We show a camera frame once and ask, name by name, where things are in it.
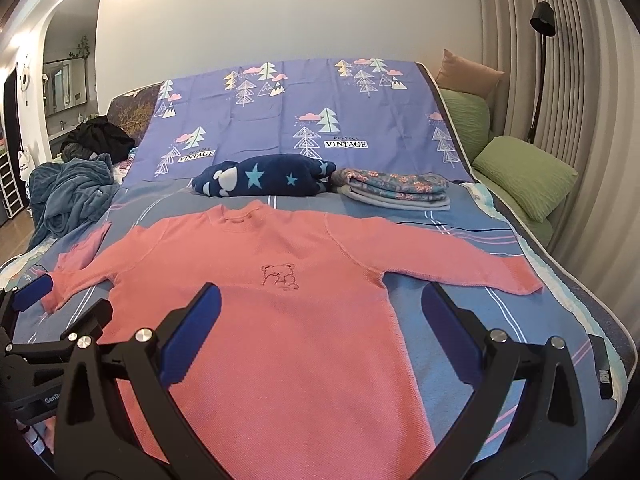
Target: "pink cloud print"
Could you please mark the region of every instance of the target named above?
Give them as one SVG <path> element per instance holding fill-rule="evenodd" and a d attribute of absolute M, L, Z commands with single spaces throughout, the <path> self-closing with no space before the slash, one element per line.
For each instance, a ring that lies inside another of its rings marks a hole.
<path fill-rule="evenodd" d="M 322 119 L 322 117 L 320 117 L 319 115 L 313 114 L 311 112 L 300 116 L 301 121 L 319 121 L 320 119 Z"/>

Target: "long-sleeve shirt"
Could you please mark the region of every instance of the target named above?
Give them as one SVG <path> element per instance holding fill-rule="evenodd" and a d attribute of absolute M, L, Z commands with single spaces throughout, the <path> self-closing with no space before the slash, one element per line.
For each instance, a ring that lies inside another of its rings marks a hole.
<path fill-rule="evenodd" d="M 84 269 L 52 272 L 44 303 L 52 312 L 109 280 L 113 320 L 100 342 L 117 342 L 213 282 L 222 313 L 170 391 L 231 475 L 406 479 L 434 441 L 385 272 L 513 294 L 542 287 L 522 256 L 382 218 L 254 201 L 137 226 Z M 161 457 L 130 386 L 120 389 L 143 447 Z"/>

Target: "mirror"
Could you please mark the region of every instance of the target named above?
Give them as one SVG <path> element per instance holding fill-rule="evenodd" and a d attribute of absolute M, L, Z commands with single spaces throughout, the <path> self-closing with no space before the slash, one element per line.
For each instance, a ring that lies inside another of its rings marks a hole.
<path fill-rule="evenodd" d="M 45 116 L 50 116 L 86 103 L 85 60 L 60 59 L 45 63 L 43 91 Z"/>

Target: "door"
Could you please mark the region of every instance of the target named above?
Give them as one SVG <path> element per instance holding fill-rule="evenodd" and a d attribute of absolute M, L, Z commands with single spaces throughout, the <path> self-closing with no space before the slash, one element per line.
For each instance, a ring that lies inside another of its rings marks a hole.
<path fill-rule="evenodd" d="M 16 68 L 4 82 L 4 139 L 9 152 L 11 168 L 14 171 L 15 183 L 22 203 L 26 206 L 27 191 L 24 182 L 20 180 L 20 163 L 18 152 L 22 150 L 22 136 L 20 135 L 20 121 L 18 120 L 18 69 Z"/>

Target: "star pattern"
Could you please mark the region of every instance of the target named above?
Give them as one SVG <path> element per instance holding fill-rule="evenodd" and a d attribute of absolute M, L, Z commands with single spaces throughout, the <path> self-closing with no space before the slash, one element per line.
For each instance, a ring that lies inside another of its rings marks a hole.
<path fill-rule="evenodd" d="M 254 166 L 253 171 L 245 171 L 244 174 L 249 179 L 247 183 L 247 189 L 251 186 L 256 186 L 262 189 L 262 185 L 260 184 L 260 177 L 264 175 L 264 171 L 258 171 L 258 165 Z"/>

